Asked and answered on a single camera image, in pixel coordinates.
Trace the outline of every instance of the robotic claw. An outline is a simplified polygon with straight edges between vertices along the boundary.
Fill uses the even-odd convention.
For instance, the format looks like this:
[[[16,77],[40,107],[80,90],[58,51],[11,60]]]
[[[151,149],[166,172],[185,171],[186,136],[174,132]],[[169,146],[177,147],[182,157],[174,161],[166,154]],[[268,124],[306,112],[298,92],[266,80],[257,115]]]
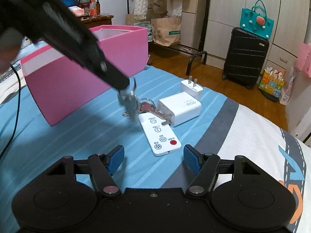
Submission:
[[[133,94],[126,91],[129,78],[105,58],[97,38],[60,0],[0,0],[0,4],[0,51],[20,47],[24,36],[34,43],[44,40],[117,89],[127,112],[135,112]]]
[[[112,176],[123,161],[123,146],[86,160],[65,156],[15,195],[18,233],[289,233],[293,195],[249,159],[223,160],[189,144],[183,157],[195,175],[185,193],[181,188],[122,193]],[[89,175],[94,190],[76,181],[76,174]],[[221,174],[232,174],[232,180],[214,190]]]

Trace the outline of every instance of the remote control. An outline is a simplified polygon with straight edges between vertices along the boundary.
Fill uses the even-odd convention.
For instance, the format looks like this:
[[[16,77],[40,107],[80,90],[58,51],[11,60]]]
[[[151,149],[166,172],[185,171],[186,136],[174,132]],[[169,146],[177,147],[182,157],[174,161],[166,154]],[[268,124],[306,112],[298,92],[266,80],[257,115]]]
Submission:
[[[156,157],[177,151],[181,143],[169,124],[162,125],[165,120],[152,113],[138,115],[142,129],[145,132],[148,143]]]

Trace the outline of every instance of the suitcase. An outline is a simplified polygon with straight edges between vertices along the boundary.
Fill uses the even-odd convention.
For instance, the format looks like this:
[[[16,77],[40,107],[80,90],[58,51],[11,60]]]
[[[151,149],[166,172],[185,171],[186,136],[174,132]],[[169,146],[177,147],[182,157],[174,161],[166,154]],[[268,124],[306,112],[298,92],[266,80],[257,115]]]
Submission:
[[[230,77],[252,89],[260,75],[268,48],[268,40],[239,27],[234,28],[222,79]]]

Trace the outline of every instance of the wardrobe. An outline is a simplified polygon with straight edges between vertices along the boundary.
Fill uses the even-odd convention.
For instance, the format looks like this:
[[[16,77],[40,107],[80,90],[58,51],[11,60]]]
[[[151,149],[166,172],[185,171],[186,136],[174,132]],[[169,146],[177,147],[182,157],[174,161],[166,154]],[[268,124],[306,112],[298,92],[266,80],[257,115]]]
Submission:
[[[251,9],[257,0],[211,0],[204,50],[207,64],[223,69],[231,31],[239,27],[242,8]],[[262,68],[289,70],[304,42],[310,0],[262,0],[268,18],[274,20],[270,46]]]
[[[199,47],[201,31],[203,27],[206,0],[183,0],[182,20],[181,20],[181,44]],[[147,20],[161,18],[166,14],[154,13],[151,4],[148,4]]]

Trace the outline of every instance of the bottle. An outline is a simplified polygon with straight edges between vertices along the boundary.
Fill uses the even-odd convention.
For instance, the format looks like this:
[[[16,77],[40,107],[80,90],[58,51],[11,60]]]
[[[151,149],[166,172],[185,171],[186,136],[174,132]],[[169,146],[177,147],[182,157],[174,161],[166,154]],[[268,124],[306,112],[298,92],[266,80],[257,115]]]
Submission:
[[[99,0],[97,0],[97,2],[96,2],[96,12],[97,12],[97,15],[99,16],[100,15],[100,3],[99,3]]]
[[[90,3],[90,16],[92,17],[97,16],[95,0],[91,0]]]

